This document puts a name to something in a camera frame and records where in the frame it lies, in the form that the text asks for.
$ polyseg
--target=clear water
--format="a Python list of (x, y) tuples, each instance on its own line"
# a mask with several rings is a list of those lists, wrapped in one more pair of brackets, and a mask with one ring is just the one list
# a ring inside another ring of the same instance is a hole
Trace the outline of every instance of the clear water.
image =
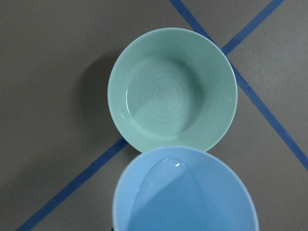
[(201, 189), (185, 164), (167, 158), (144, 179), (128, 231), (204, 231), (207, 211)]

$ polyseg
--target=blue line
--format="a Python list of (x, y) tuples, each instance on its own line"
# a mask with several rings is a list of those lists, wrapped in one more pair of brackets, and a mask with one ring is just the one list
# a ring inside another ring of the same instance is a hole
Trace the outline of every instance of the blue line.
[(16, 231), (29, 231), (40, 223), (49, 213), (51, 213), (60, 203), (78, 189), (87, 179), (93, 176), (102, 166), (127, 145), (124, 138), (119, 139), (105, 153), (89, 165), (75, 179), (59, 191), (50, 201), (40, 208), (32, 217), (22, 224)]
[[(170, 0), (170, 2), (174, 5), (174, 7), (179, 11), (182, 17), (188, 22), (188, 24), (194, 29), (197, 28), (198, 31), (204, 31), (199, 22), (194, 18), (194, 16), (189, 12), (186, 6), (180, 0)], [(259, 98), (256, 92), (251, 88), (251, 86), (246, 82), (246, 80), (242, 77), (242, 75), (238, 72), (238, 70), (232, 65), (234, 70), (234, 74), (236, 77), (237, 84), (241, 87), (241, 89), (245, 92), (247, 97), (253, 102), (253, 104), (257, 107), (257, 109), (261, 112), (261, 114), (266, 118), (269, 124), (275, 129), (278, 135), (283, 139), (286, 145), (291, 149), (291, 151), (295, 154), (298, 160), (302, 163), (302, 165), (308, 170), (308, 158), (303, 153), (303, 151), (299, 148), (296, 142), (292, 139), (290, 134), (284, 129), (281, 123), (277, 120), (277, 118), (273, 115), (273, 113), (268, 109), (268, 107), (263, 103), (263, 101)]]
[(271, 1), (253, 20), (251, 20), (221, 51), (227, 55), (239, 45), (258, 25), (260, 25), (284, 0)]
[(246, 82), (243, 76), (238, 72), (238, 70), (231, 64), (234, 74), (236, 77), (237, 84), (245, 92), (252, 103), (257, 107), (261, 114), (266, 118), (269, 124), (275, 129), (278, 135), (283, 139), (283, 141), (288, 145), (291, 151), (295, 154), (302, 165), (308, 170), (308, 158), (299, 148), (299, 146), (292, 139), (290, 134), (284, 129), (281, 123), (276, 119), (273, 113), (268, 109), (268, 107), (259, 98), (256, 92), (251, 88), (251, 86)]

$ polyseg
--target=blue cup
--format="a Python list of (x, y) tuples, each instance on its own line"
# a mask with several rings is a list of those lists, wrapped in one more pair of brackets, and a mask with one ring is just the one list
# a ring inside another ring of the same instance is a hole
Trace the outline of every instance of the blue cup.
[(114, 195), (115, 231), (258, 231), (238, 176), (197, 149), (161, 147), (136, 157)]

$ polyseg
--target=gray surface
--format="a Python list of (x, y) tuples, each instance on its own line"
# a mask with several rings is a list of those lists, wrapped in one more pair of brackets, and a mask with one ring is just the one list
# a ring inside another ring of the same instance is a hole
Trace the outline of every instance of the gray surface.
[[(185, 1), (222, 47), (269, 1)], [(228, 58), (308, 153), (307, 1), (285, 1)], [(120, 138), (107, 107), (114, 61), (137, 36), (189, 28), (168, 1), (0, 2), (0, 230), (14, 230)], [(211, 154), (254, 200), (261, 230), (308, 231), (308, 172), (239, 90)], [(128, 146), (38, 226), (109, 231)]]

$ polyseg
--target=mint green cup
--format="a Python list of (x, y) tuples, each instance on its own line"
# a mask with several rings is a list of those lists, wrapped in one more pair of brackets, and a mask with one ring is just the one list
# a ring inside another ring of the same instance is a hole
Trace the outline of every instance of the mint green cup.
[(169, 145), (207, 151), (231, 125), (237, 85), (213, 42), (187, 29), (162, 28), (120, 54), (108, 105), (118, 131), (140, 152)]

